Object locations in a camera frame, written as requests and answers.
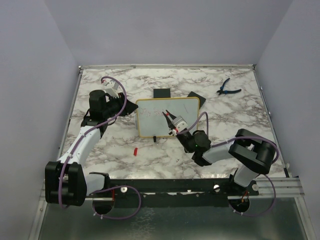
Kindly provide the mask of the red marker cap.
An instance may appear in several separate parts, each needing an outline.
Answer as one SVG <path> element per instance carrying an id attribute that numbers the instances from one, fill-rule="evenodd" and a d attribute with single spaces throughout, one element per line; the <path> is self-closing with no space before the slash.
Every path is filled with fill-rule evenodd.
<path id="1" fill-rule="evenodd" d="M 134 149 L 133 155 L 134 155 L 134 156 L 137 156 L 137 153 L 138 153 L 138 148 L 136 147 L 136 148 Z"/>

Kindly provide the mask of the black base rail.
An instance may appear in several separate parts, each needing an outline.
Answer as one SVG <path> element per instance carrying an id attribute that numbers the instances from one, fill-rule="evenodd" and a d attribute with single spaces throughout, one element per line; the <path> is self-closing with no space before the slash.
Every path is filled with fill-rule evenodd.
<path id="1" fill-rule="evenodd" d="M 239 186 L 229 178 L 201 179 L 107 179 L 105 189 L 127 188 L 103 193 L 93 193 L 93 202 L 116 208 L 178 208 L 178 207 L 227 207 L 228 198 L 257 196 L 249 186 Z"/>

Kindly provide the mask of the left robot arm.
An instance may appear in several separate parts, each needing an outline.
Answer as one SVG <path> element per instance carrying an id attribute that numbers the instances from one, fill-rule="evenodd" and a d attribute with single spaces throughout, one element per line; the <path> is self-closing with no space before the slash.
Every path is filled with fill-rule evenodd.
<path id="1" fill-rule="evenodd" d="M 81 206 L 92 193 L 103 198 L 111 190 L 108 174 L 84 174 L 83 167 L 95 145 L 100 141 L 109 122 L 125 117 L 138 109 L 122 92 L 98 89 L 89 93 L 89 109 L 73 144 L 57 161 L 45 166 L 45 200 L 61 206 Z"/>

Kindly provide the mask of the black square block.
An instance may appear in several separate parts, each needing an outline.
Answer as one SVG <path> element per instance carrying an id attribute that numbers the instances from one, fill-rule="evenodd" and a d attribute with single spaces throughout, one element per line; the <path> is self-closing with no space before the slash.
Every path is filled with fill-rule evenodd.
<path id="1" fill-rule="evenodd" d="M 196 92 L 194 91 L 191 91 L 188 95 L 187 95 L 188 98 L 197 98 L 199 100 L 199 107 L 198 109 L 200 110 L 202 108 L 202 106 L 205 104 L 206 102 L 206 98 L 197 94 Z"/>
<path id="2" fill-rule="evenodd" d="M 153 98 L 154 99 L 171 98 L 171 89 L 170 88 L 154 88 Z"/>

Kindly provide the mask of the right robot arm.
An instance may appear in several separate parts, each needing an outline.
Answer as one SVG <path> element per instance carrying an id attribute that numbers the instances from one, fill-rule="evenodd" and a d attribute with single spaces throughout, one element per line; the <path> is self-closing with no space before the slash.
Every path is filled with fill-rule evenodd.
<path id="1" fill-rule="evenodd" d="M 210 166 L 230 158 L 235 158 L 241 163 L 229 184 L 230 191 L 236 196 L 246 192 L 256 177 L 267 175 L 272 164 L 280 156 L 279 149 L 273 141 L 244 128 L 238 130 L 235 137 L 212 145 L 208 131 L 190 132 L 199 118 L 189 127 L 181 116 L 175 116 L 168 110 L 162 114 L 169 128 L 168 134 L 178 139 L 184 151 L 192 154 L 192 160 L 197 165 Z"/>

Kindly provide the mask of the yellow framed whiteboard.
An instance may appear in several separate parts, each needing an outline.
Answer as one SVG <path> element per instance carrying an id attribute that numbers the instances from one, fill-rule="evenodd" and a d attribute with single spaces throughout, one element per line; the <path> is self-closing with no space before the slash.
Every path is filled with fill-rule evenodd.
<path id="1" fill-rule="evenodd" d="M 190 127 L 199 116 L 199 100 L 196 97 L 148 98 L 138 99 L 135 104 L 135 126 L 141 138 L 169 137 L 170 129 L 162 114 L 168 110 L 181 116 Z"/>

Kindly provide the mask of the black square block right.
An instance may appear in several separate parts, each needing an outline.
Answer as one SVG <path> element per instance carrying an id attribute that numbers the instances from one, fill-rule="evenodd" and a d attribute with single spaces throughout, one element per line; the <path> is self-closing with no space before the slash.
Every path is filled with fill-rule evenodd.
<path id="1" fill-rule="evenodd" d="M 197 94 L 196 92 L 194 91 L 191 91 L 188 95 L 187 95 L 188 98 L 197 98 L 199 100 L 199 107 L 198 109 L 200 110 L 202 108 L 202 106 L 205 104 L 206 102 L 206 98 Z"/>

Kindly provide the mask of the black square block left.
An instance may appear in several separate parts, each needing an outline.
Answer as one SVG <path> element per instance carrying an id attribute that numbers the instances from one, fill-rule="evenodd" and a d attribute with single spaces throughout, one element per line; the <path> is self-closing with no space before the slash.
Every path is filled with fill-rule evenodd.
<path id="1" fill-rule="evenodd" d="M 170 88 L 154 88 L 153 98 L 154 99 L 171 98 L 171 89 Z"/>

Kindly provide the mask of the metal table frame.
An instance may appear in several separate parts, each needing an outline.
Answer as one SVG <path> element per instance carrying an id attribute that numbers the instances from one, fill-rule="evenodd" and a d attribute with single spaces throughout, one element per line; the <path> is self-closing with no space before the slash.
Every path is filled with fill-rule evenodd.
<path id="1" fill-rule="evenodd" d="M 154 88 L 169 88 L 173 97 L 194 91 L 206 98 L 202 109 L 215 143 L 231 138 L 245 128 L 275 140 L 276 133 L 256 72 L 250 65 L 111 65 L 82 68 L 77 95 L 61 152 L 65 152 L 79 130 L 80 115 L 88 104 L 88 93 L 100 77 L 110 75 L 125 86 L 133 100 L 150 98 Z M 90 154 L 84 171 L 105 170 L 117 179 L 201 179 L 225 178 L 239 165 L 234 159 L 213 166 L 196 166 L 180 145 L 169 139 L 153 143 L 142 139 L 134 128 L 134 119 L 126 117 L 110 129 L 114 144 L 105 136 Z M 143 207 L 127 220 L 100 219 L 94 215 L 92 202 L 67 210 L 40 202 L 33 240 L 314 240 L 316 238 L 305 200 L 302 196 L 285 197 L 276 190 L 276 203 L 262 196 L 251 201 L 248 216 L 240 216 L 229 207 Z"/>

